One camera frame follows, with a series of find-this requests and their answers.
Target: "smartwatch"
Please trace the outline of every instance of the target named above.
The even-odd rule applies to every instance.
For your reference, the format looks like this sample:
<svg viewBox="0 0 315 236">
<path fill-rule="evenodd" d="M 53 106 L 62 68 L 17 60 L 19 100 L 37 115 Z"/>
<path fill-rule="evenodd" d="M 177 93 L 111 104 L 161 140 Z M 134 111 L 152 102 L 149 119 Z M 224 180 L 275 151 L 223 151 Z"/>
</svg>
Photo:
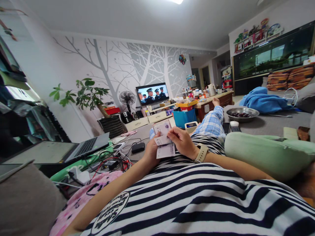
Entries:
<svg viewBox="0 0 315 236">
<path fill-rule="evenodd" d="M 197 158 L 194 160 L 194 162 L 202 163 L 206 158 L 206 155 L 209 151 L 209 148 L 206 145 L 203 145 L 201 143 L 198 143 L 197 147 L 200 149 L 200 151 L 199 151 Z"/>
</svg>

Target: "bowl of fruit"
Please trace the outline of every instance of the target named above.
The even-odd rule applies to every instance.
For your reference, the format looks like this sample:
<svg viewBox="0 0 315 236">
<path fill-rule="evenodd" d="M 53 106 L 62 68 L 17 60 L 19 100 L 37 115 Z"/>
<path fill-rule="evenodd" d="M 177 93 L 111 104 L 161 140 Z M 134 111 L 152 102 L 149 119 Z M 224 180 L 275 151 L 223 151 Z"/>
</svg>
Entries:
<svg viewBox="0 0 315 236">
<path fill-rule="evenodd" d="M 237 121 L 240 123 L 251 122 L 256 116 L 259 116 L 259 111 L 251 108 L 232 108 L 226 113 L 229 116 L 230 121 Z"/>
</svg>

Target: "mouse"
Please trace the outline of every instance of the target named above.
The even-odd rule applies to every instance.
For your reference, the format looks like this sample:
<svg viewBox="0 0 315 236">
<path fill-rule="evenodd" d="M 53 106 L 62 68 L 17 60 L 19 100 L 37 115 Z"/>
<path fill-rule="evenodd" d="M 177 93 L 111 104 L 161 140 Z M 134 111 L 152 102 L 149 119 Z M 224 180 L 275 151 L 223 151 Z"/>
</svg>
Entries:
<svg viewBox="0 0 315 236">
<path fill-rule="evenodd" d="M 231 121 L 230 126 L 239 126 L 239 123 L 237 121 Z"/>
</svg>

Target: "black and white striped shirt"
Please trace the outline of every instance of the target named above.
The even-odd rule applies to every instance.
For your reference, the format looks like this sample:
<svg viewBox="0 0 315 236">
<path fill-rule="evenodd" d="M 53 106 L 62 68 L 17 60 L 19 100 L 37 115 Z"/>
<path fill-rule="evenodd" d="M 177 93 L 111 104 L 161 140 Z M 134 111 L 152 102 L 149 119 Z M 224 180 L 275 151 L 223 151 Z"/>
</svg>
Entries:
<svg viewBox="0 0 315 236">
<path fill-rule="evenodd" d="M 192 140 L 224 155 L 214 137 L 196 134 Z M 285 184 L 244 181 L 231 170 L 177 154 L 107 204 L 82 236 L 315 233 L 314 209 Z"/>
</svg>

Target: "ceiling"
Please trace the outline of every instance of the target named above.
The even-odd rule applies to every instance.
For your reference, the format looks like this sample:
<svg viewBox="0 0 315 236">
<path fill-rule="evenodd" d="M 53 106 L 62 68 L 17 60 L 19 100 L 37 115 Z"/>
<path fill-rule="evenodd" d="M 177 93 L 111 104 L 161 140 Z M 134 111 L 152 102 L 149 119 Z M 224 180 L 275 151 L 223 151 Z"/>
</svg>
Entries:
<svg viewBox="0 0 315 236">
<path fill-rule="evenodd" d="M 51 30 L 218 49 L 279 0 L 24 0 Z"/>
</svg>

